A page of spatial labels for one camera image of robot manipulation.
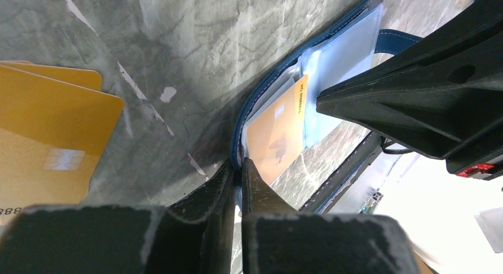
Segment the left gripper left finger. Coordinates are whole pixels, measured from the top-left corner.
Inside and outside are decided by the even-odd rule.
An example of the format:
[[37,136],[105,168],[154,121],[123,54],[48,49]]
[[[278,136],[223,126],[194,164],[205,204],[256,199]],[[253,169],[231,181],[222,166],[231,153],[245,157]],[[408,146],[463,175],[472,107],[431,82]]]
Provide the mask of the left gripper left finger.
[[171,206],[35,205],[1,235],[2,273],[228,273],[234,169]]

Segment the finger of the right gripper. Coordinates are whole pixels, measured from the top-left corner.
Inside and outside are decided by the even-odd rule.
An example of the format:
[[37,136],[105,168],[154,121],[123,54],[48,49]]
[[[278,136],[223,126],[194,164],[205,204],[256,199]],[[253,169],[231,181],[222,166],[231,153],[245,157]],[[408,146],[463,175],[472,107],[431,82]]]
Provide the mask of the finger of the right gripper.
[[324,90],[317,111],[436,159],[502,149],[502,0],[477,0],[417,44]]

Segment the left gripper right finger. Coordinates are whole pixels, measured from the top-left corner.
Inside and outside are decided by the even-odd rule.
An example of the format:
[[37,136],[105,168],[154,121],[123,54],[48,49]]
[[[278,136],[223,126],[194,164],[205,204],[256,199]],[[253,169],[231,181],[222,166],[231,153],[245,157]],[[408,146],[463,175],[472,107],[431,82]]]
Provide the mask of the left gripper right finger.
[[419,273],[409,239],[391,217],[302,213],[242,166],[244,273]]

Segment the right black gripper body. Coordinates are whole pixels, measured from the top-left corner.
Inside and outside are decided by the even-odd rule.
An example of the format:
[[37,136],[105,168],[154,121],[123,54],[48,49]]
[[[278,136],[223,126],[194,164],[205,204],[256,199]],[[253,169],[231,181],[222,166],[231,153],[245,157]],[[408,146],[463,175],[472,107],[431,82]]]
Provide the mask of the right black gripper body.
[[446,159],[450,174],[490,181],[502,176],[502,127],[496,128],[474,143]]

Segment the gold VIP card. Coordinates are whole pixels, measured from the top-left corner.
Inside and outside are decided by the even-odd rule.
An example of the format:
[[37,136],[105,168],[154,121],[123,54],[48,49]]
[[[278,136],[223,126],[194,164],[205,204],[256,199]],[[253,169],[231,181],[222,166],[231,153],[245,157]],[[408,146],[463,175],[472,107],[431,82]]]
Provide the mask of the gold VIP card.
[[247,155],[271,185],[304,149],[304,116],[309,76],[289,79],[246,125]]

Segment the blue leather card holder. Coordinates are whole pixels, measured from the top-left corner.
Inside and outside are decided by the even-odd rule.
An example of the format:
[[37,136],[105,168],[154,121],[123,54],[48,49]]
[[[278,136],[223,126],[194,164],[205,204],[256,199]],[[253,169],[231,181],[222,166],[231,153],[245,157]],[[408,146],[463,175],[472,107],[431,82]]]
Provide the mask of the blue leather card holder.
[[339,119],[316,110],[316,98],[323,90],[369,70],[375,54],[396,55],[419,41],[418,36],[380,27],[383,2],[363,0],[325,31],[304,42],[256,85],[238,115],[231,139],[230,160],[236,170],[241,170],[247,158],[246,125],[289,79],[297,82],[309,76],[304,149],[310,148],[340,125]]

